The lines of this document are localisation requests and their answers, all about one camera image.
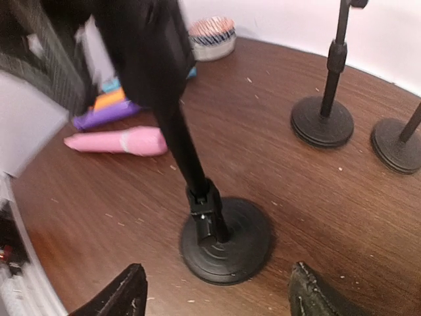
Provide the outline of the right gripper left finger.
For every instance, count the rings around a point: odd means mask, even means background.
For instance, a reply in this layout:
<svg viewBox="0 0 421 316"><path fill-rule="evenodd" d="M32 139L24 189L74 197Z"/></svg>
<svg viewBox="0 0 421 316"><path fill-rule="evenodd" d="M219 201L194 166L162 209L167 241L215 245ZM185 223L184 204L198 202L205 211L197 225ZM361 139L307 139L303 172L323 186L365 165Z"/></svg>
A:
<svg viewBox="0 0 421 316"><path fill-rule="evenodd" d="M139 263L128 265L94 298L71 313L73 316L143 316L148 283Z"/></svg>

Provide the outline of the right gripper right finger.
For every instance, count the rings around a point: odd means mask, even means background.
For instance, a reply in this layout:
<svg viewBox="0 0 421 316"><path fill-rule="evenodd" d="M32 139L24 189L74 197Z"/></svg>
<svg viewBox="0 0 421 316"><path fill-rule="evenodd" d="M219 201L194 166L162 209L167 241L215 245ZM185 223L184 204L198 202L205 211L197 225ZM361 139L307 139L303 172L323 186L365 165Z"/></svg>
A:
<svg viewBox="0 0 421 316"><path fill-rule="evenodd" d="M370 315L370 312L348 300L302 261L293 265L288 296L292 316Z"/></svg>

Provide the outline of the pink microphone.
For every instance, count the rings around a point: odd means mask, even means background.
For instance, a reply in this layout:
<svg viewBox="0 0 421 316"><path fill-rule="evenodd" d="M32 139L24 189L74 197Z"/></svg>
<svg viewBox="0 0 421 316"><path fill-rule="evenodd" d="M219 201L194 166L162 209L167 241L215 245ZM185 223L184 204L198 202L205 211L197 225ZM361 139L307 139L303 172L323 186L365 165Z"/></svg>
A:
<svg viewBox="0 0 421 316"><path fill-rule="evenodd" d="M129 153L142 157L158 156L168 151L161 130L153 126L79 133L65 138L64 144L79 152Z"/></svg>

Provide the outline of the glitter mic stand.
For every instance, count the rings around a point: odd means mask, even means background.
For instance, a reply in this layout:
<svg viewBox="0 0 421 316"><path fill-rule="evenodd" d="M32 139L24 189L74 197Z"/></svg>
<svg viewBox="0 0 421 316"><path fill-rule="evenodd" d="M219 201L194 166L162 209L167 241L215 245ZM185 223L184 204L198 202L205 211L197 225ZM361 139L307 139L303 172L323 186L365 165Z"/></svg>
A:
<svg viewBox="0 0 421 316"><path fill-rule="evenodd" d="M400 174L420 170L420 105L407 123L396 118L384 118L374 127L370 141L374 153L384 165Z"/></svg>

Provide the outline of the purple microphone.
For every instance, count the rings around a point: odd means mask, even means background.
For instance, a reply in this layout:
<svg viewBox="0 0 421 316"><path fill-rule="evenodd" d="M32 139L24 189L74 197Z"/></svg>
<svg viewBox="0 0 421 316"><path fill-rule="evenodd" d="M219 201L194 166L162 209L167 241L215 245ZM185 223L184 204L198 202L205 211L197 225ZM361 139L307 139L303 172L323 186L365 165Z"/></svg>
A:
<svg viewBox="0 0 421 316"><path fill-rule="evenodd" d="M73 125L78 130L88 130L104 124L125 119L137 114L143 107L131 102L121 101L100 110L90 110L86 114L73 118Z"/></svg>

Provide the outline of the orange microphone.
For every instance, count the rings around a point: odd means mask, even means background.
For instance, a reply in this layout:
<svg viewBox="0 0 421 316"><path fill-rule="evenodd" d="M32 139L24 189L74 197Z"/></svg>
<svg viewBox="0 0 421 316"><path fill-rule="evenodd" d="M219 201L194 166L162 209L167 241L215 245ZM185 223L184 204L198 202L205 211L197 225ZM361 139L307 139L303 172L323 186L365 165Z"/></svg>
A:
<svg viewBox="0 0 421 316"><path fill-rule="evenodd" d="M95 100L95 103L93 105L93 110L98 111L102 108L108 107L110 105L113 105L115 103L119 103L125 100L126 100L126 95L124 93L124 90L122 88L119 88L112 92L99 95Z"/></svg>

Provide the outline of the blue microphone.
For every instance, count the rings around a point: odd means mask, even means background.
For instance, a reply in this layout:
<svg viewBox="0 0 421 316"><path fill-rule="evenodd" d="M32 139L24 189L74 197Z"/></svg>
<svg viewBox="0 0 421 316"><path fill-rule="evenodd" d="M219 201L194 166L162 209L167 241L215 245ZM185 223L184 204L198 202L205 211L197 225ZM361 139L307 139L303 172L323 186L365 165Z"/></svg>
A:
<svg viewBox="0 0 421 316"><path fill-rule="evenodd" d="M196 76L197 76L197 68L193 67L190 70L190 72L187 76L187 79L194 78ZM102 83L101 92L102 93L110 93L110 92L113 92L114 90L117 90L118 88L120 88L120 81L115 76L115 77L113 77L111 79L108 79L108 80L106 80Z"/></svg>

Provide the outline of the pink mic stand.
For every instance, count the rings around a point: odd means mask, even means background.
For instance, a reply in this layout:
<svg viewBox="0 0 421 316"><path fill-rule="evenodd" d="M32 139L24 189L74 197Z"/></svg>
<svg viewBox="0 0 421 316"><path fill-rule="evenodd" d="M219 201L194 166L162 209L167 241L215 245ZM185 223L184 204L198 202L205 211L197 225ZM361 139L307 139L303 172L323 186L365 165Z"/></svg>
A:
<svg viewBox="0 0 421 316"><path fill-rule="evenodd" d="M211 284L246 281L270 253L270 224L250 201L222 197L201 166L181 106L195 57L178 2L103 1L95 17L125 94L152 108L186 182L185 264Z"/></svg>

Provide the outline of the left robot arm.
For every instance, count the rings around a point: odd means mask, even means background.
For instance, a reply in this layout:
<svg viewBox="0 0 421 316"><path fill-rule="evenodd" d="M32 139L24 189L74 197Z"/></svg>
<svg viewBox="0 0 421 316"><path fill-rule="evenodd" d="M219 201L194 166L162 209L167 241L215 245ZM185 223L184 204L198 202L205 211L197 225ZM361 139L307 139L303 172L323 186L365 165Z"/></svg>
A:
<svg viewBox="0 0 421 316"><path fill-rule="evenodd" d="M112 67L93 22L98 1L1 2L1 172L19 176Z"/></svg>

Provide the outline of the black mic stand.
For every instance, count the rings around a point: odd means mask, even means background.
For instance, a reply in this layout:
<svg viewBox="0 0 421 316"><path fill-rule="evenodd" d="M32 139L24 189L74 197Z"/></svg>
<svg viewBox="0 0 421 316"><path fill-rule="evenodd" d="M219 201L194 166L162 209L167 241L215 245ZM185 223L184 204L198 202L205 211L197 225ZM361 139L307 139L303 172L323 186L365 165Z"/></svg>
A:
<svg viewBox="0 0 421 316"><path fill-rule="evenodd" d="M345 69L347 44L345 36L351 7L363 9L368 1L341 1L335 38L328 52L328 75L324 94L299 100L291 110L291 127L304 142L323 148L345 145L354 131L351 113L335 100L339 79Z"/></svg>

